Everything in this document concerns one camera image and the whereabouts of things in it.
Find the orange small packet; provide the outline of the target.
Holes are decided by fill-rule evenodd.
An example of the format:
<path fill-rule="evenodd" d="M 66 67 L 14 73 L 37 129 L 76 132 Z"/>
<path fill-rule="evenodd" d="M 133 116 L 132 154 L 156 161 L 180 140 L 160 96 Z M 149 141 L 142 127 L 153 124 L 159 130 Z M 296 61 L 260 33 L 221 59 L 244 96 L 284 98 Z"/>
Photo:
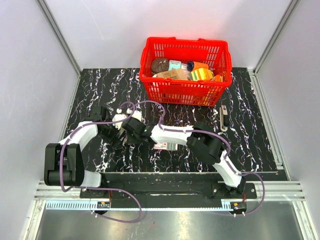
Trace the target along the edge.
<path fill-rule="evenodd" d="M 213 81 L 213 82 L 218 82 L 218 83 L 221 83 L 221 82 L 223 82 L 223 76 L 221 76 L 221 75 L 215 75 L 212 79 L 211 79 L 211 81 Z"/>

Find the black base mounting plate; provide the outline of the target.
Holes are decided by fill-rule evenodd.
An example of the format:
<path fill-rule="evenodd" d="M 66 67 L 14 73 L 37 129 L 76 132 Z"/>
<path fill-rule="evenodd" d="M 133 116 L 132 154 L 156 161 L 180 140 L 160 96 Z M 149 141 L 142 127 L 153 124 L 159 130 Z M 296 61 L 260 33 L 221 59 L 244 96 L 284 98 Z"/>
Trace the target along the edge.
<path fill-rule="evenodd" d="M 116 173 L 102 174 L 103 188 L 123 189 L 135 196 L 200 195 L 210 199 L 256 199 L 256 188 L 242 178 L 239 187 L 229 187 L 217 173 Z"/>

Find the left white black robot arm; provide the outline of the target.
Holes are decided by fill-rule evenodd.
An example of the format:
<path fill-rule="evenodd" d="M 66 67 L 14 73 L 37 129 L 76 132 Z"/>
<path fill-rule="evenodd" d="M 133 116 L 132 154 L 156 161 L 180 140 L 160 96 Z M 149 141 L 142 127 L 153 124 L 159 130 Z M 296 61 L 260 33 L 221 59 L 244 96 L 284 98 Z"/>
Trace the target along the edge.
<path fill-rule="evenodd" d="M 95 137 L 117 146 L 121 144 L 120 129 L 126 114 L 118 109 L 111 117 L 107 108 L 93 107 L 76 129 L 58 143 L 45 148 L 44 183 L 47 186 L 89 187 L 98 198 L 107 195 L 108 185 L 102 175 L 85 169 L 82 151 Z"/>

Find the brown round cookie pack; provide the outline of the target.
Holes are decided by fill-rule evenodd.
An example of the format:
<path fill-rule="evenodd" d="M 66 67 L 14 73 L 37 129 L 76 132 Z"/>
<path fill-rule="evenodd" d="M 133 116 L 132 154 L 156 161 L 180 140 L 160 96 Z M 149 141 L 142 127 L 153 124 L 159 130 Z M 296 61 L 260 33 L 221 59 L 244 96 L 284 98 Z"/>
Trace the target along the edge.
<path fill-rule="evenodd" d="M 151 72 L 155 75 L 169 70 L 170 61 L 167 58 L 156 58 L 151 64 Z"/>

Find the beige staple remover tool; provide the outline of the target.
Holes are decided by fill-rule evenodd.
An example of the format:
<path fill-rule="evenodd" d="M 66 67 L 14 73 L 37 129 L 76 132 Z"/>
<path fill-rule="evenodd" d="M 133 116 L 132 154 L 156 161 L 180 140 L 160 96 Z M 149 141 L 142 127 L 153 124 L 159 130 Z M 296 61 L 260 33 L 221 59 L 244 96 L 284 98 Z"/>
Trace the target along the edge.
<path fill-rule="evenodd" d="M 230 120 L 229 120 L 227 107 L 225 105 L 221 105 L 219 108 L 219 119 L 220 119 L 220 130 L 222 132 L 226 132 L 230 125 Z"/>

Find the red plastic shopping basket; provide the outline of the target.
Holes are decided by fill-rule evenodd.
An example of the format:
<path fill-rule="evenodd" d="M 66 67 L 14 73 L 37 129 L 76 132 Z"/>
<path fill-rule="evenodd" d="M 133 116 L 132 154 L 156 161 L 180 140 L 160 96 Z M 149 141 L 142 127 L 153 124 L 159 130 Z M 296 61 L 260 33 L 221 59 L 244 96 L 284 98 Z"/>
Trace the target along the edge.
<path fill-rule="evenodd" d="M 152 63 L 159 58 L 208 64 L 221 82 L 213 80 L 182 80 L 154 77 Z M 232 84 L 232 58 L 224 40 L 177 39 L 175 37 L 149 37 L 140 59 L 139 79 L 151 101 L 213 107 Z"/>

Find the brown cardboard box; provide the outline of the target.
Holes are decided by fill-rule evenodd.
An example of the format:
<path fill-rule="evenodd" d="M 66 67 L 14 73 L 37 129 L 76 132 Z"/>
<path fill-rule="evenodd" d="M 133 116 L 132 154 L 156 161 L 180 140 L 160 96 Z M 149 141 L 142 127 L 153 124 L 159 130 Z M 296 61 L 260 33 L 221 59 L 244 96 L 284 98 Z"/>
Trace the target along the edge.
<path fill-rule="evenodd" d="M 182 68 L 172 69 L 154 74 L 153 78 L 163 78 L 172 80 L 189 80 L 185 71 Z"/>

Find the yellow green striped box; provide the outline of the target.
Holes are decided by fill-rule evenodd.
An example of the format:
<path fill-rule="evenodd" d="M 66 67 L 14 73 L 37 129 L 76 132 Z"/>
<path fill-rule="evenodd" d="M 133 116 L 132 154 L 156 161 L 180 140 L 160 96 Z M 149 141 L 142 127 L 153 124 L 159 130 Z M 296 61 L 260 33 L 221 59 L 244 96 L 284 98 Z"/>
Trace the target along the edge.
<path fill-rule="evenodd" d="M 190 72 L 192 81 L 211 81 L 213 78 L 213 72 L 206 68 L 198 68 Z"/>

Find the light blue small box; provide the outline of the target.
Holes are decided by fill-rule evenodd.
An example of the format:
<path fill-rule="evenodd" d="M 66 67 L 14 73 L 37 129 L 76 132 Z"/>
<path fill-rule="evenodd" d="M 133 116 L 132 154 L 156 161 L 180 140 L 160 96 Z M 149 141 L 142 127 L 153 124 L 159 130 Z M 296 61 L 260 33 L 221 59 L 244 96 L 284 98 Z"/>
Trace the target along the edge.
<path fill-rule="evenodd" d="M 180 69 L 182 66 L 182 62 L 178 61 L 178 60 L 170 60 L 169 61 L 169 67 L 168 70 L 176 70 L 176 69 Z"/>

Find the small staples box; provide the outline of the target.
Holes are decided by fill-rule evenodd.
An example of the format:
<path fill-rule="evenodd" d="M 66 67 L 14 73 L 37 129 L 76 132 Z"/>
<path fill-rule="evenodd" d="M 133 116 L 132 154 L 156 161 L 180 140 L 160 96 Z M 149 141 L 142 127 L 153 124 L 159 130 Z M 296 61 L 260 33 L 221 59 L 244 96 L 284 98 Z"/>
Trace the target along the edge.
<path fill-rule="evenodd" d="M 175 143 L 156 143 L 153 146 L 154 150 L 163 150 L 163 151 L 177 151 L 178 150 L 178 145 Z"/>

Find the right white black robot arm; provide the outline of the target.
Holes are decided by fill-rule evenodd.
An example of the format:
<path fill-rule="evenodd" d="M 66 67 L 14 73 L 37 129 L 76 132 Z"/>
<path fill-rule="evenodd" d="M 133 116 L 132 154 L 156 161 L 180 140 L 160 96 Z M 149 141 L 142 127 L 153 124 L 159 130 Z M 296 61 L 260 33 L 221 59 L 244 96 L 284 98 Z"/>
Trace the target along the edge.
<path fill-rule="evenodd" d="M 213 166 L 222 177 L 228 194 L 239 198 L 246 191 L 246 180 L 229 158 L 230 145 L 222 136 L 211 131 L 203 122 L 178 127 L 162 124 L 143 124 L 130 117 L 122 124 L 127 135 L 138 142 L 175 144 L 188 147 L 202 163 Z"/>

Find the orange bottle blue cap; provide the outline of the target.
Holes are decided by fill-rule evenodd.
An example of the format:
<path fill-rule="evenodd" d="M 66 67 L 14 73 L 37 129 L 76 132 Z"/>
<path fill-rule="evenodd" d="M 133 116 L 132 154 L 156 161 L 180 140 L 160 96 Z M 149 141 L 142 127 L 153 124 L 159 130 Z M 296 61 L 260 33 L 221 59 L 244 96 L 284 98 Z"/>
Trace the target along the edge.
<path fill-rule="evenodd" d="M 206 63 L 203 63 L 203 62 L 197 62 L 197 61 L 189 61 L 187 63 L 187 70 L 189 72 L 192 72 L 194 70 L 197 70 L 197 69 L 201 69 L 201 68 L 204 68 L 204 69 L 209 69 L 209 65 L 206 64 Z"/>

